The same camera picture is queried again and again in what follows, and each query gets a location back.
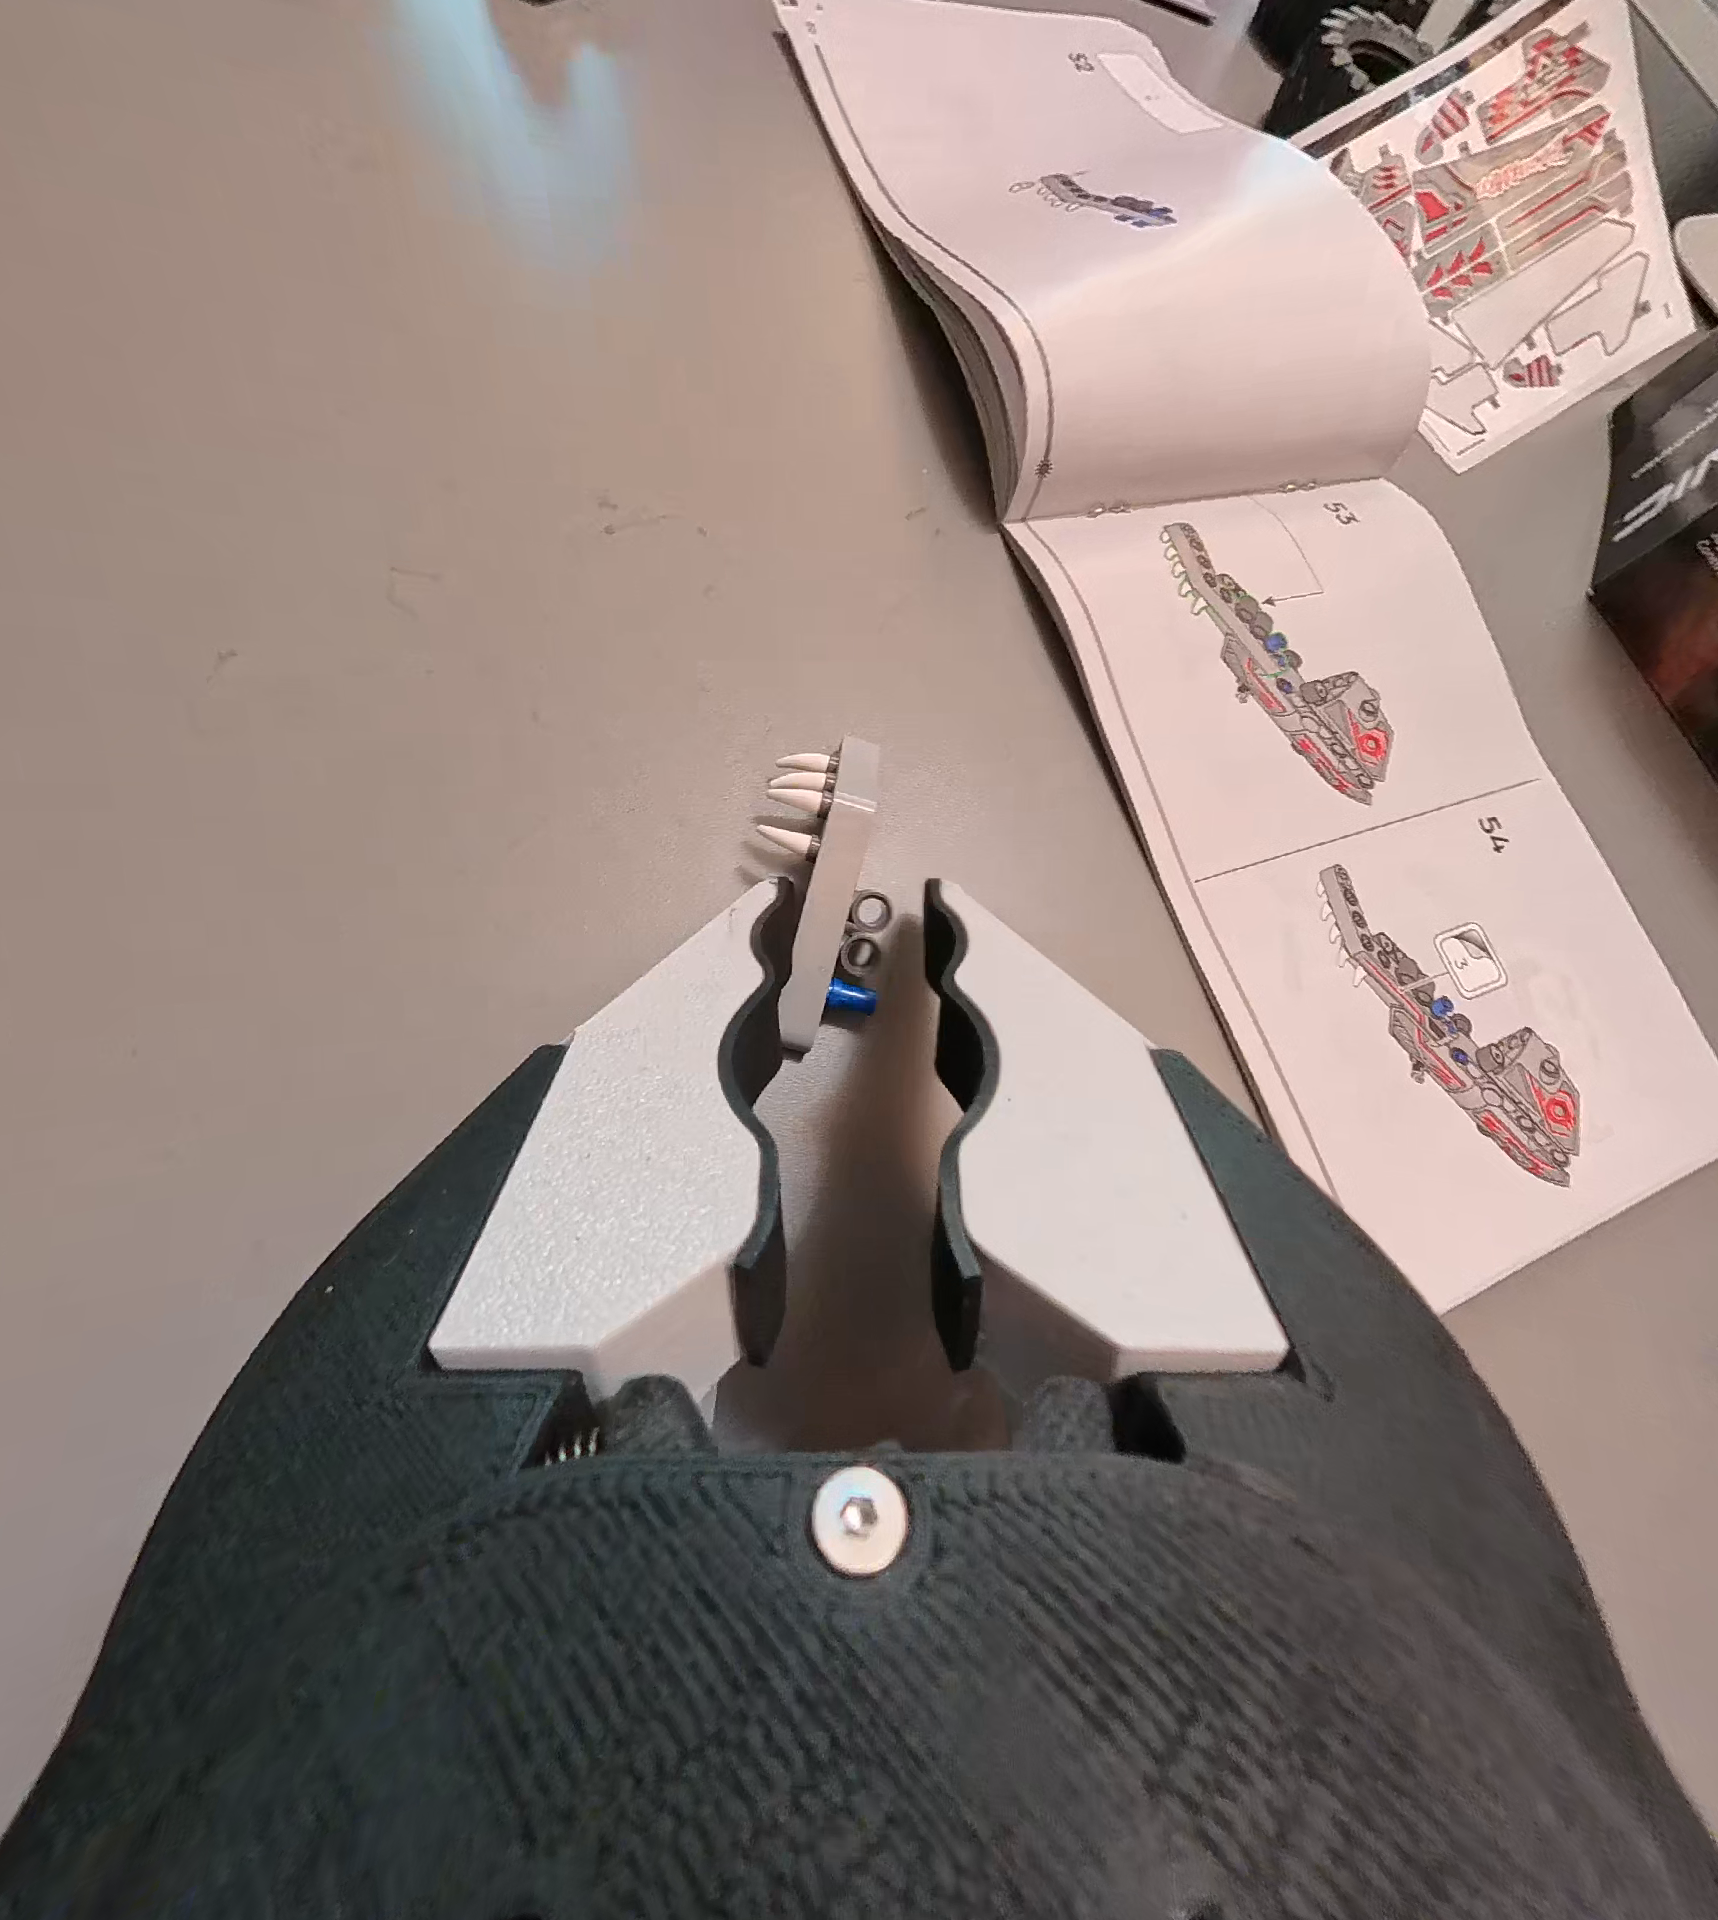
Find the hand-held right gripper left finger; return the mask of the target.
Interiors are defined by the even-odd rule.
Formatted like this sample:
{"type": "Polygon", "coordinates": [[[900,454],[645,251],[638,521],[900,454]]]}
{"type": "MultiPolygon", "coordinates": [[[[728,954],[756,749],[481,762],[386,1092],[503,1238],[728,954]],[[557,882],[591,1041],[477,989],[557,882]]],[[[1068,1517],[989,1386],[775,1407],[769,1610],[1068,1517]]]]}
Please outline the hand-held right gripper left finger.
{"type": "Polygon", "coordinates": [[[759,1100],[799,916],[791,880],[756,882],[576,1029],[430,1333],[444,1372],[772,1361],[789,1248],[759,1100]]]}

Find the grey desk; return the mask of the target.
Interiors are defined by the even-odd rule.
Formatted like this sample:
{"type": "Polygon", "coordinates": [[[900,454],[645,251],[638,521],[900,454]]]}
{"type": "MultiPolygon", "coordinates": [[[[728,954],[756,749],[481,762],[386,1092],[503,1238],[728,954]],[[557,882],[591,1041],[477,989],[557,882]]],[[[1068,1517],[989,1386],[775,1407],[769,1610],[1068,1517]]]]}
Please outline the grey desk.
{"type": "Polygon", "coordinates": [[[1290,1375],[1285,1454],[890,1457],[874,1580],[814,1457],[420,1365],[794,730],[1185,1001],[818,141],[754,4],[0,4],[0,1917],[1718,1917],[1416,1308],[1468,1523],[1290,1375]]]}

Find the black gear wheel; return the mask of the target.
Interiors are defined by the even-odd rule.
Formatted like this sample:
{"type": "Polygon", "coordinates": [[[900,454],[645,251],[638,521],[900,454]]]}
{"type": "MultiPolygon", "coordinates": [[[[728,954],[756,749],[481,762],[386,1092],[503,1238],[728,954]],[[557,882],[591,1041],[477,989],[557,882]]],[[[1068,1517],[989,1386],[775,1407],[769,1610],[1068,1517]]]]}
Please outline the black gear wheel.
{"type": "Polygon", "coordinates": [[[1279,76],[1261,130],[1286,138],[1433,57],[1431,2],[1259,2],[1249,38],[1279,76]]]}

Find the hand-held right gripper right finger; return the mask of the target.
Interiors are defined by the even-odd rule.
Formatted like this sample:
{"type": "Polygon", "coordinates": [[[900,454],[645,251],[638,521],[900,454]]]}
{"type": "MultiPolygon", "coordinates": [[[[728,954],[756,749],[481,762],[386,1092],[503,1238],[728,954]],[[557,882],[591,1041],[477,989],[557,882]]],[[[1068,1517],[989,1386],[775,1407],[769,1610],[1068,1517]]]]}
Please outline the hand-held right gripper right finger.
{"type": "Polygon", "coordinates": [[[958,1375],[1259,1376],[1288,1337],[1156,1046],[958,882],[922,901],[943,1141],[931,1298],[958,1375]]]}

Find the loose instruction pages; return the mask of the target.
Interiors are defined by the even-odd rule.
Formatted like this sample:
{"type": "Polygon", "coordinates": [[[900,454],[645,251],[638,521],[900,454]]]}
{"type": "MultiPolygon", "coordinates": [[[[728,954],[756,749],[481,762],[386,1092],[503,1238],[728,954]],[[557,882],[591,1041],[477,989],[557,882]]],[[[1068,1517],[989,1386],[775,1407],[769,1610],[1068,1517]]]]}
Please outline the loose instruction pages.
{"type": "Polygon", "coordinates": [[[1454,473],[1688,344],[1633,6],[1514,4],[1290,135],[1392,243],[1454,473]]]}

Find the grey toy jaw beam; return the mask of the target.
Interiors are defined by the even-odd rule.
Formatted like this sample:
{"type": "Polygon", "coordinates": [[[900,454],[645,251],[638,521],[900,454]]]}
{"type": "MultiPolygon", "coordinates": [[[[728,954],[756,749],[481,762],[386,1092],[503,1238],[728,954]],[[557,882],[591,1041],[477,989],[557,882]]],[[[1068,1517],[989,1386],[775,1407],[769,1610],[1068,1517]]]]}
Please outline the grey toy jaw beam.
{"type": "Polygon", "coordinates": [[[781,1042],[807,1055],[829,1013],[877,1008],[872,974],[894,921],[892,902],[862,886],[880,805],[880,747],[849,733],[833,752],[783,756],[767,800],[804,822],[756,830],[807,869],[792,972],[778,999],[781,1042]]]}

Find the open instruction booklet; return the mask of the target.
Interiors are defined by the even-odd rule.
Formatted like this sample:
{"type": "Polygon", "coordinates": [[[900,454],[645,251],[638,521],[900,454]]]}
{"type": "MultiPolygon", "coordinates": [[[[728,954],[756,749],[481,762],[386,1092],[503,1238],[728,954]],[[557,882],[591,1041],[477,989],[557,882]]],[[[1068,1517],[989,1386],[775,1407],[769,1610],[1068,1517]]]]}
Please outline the open instruction booklet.
{"type": "Polygon", "coordinates": [[[1438,1313],[1718,1163],[1718,1057],[1392,480],[1397,199],[1128,24],[775,4],[1279,1144],[1438,1313]]]}

